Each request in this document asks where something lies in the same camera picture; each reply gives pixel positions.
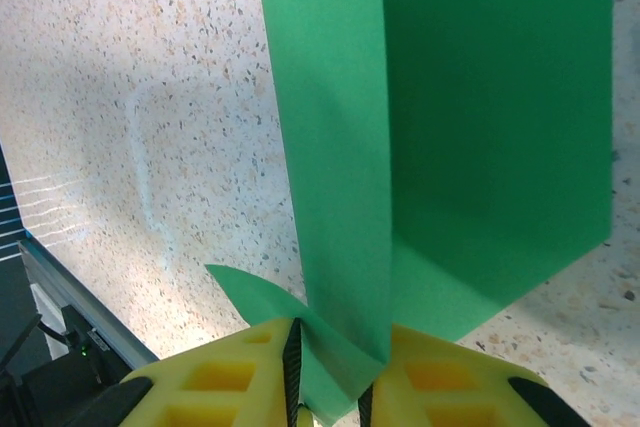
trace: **black cable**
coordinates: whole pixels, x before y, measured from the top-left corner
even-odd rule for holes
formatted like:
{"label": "black cable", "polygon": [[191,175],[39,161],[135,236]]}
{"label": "black cable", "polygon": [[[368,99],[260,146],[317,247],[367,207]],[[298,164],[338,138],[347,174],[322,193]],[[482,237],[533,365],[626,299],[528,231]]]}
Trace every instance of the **black cable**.
{"label": "black cable", "polygon": [[59,334],[58,332],[56,332],[55,330],[53,330],[51,327],[49,327],[47,324],[45,324],[44,322],[40,321],[38,322],[38,328],[45,333],[46,335],[48,335],[49,337],[51,337],[53,340],[57,340],[58,342],[60,342],[62,345],[67,345],[67,338],[62,335]]}
{"label": "black cable", "polygon": [[4,354],[4,356],[2,357],[2,360],[0,360],[0,374],[5,371],[5,369],[7,368],[7,365],[9,364],[9,362],[11,362],[11,359],[13,359],[13,357],[20,350],[20,347],[22,347],[25,341],[29,338],[29,335],[31,335],[31,332],[33,331],[33,329],[37,327],[38,322],[40,322],[41,318],[42,318],[41,314],[34,315],[33,318],[22,330],[22,332],[20,332],[20,335],[18,335],[16,340],[13,341],[13,344],[11,345],[11,347],[9,347],[9,350],[7,350],[7,353]]}

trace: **speckled floor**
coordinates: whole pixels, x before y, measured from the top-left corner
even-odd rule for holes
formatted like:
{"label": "speckled floor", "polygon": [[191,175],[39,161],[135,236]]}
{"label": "speckled floor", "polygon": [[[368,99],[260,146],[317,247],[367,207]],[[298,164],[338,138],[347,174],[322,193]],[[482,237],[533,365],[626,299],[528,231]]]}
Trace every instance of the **speckled floor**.
{"label": "speckled floor", "polygon": [[[540,372],[594,425],[632,426],[640,0],[615,0],[614,31],[613,236],[462,343]],[[304,298],[260,0],[1,0],[0,33],[25,225],[155,353],[243,326],[205,261]]]}

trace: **green cardboard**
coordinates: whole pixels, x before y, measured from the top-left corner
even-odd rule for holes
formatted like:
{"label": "green cardboard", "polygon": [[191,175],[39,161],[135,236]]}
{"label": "green cardboard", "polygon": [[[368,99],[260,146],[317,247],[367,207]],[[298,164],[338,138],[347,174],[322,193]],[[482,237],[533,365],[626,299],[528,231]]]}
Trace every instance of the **green cardboard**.
{"label": "green cardboard", "polygon": [[[307,331],[348,346],[307,352],[335,383],[303,379],[325,421],[378,375],[392,322],[458,339],[608,235],[611,4],[263,0]],[[298,312],[276,290],[251,296]],[[341,373],[351,355],[368,370]]]}

